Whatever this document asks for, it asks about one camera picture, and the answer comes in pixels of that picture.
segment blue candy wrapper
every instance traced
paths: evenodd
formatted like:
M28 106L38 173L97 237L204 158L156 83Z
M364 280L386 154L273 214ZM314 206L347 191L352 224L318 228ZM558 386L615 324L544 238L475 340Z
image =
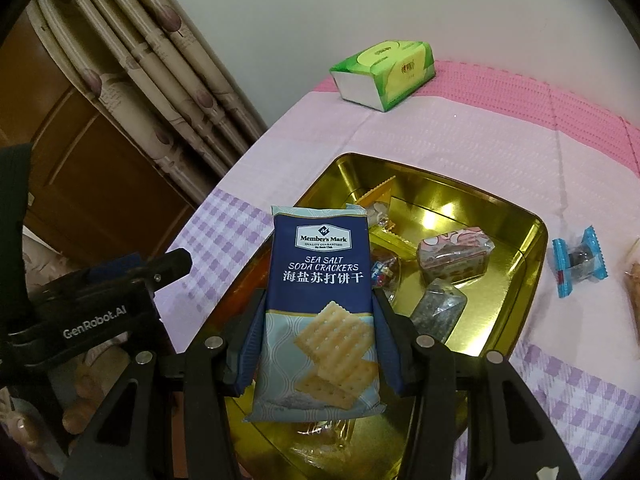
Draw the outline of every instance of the blue candy wrapper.
M575 247L568 247L562 238L553 240L552 245L560 298L571 294L574 290L574 283L592 276L598 280L604 280L608 276L600 243L593 226L584 230L580 244Z
M382 413L366 211L274 206L272 213L264 336L246 420Z

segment green tissue box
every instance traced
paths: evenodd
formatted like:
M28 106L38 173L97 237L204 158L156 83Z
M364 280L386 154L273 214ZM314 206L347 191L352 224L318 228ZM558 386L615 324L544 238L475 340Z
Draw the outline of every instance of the green tissue box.
M436 75L433 52L423 41L383 41L330 70L347 101L386 112Z

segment wooden cabinet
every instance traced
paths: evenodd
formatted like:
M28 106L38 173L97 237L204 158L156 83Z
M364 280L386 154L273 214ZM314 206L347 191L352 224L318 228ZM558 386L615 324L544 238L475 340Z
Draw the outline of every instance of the wooden cabinet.
M0 48L0 146L22 142L34 143L25 225L79 263L160 254L194 212L60 72L26 14Z

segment gold tin tray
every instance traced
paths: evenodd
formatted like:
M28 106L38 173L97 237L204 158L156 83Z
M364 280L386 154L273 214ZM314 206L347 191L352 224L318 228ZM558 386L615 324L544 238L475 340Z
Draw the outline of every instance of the gold tin tray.
M396 176L389 216L396 234L417 244L423 238L465 226L479 226L495 243L486 274L459 285L468 303L446 345L478 355L489 349L509 354L533 299L547 244L546 227L530 212L468 184L428 171L349 153L334 160L296 203L342 208ZM241 271L196 336L204 340L246 305L254 288L266 286L271 239ZM402 263L394 309L409 315L424 283L417 262ZM308 434L309 424L242 422L254 389L226 406L238 459L257 480L391 479L406 441L413 399L398 399L381 387L385 413ZM459 424L466 406L461 397Z

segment pink tablecloth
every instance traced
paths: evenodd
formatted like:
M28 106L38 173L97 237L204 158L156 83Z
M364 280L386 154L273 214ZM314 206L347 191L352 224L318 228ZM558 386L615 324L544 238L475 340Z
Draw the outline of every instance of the pink tablecloth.
M382 114L340 99L329 79L303 97L233 167L176 238L191 274L158 308L184 349L272 229L341 153L388 158L473 184L539 215L550 238L593 224L610 277L559 300L546 265L511 363L583 478L596 480L640 420L640 350L622 260L640 235L640 130L530 78L438 62L437 76ZM466 438L453 477L464 478Z

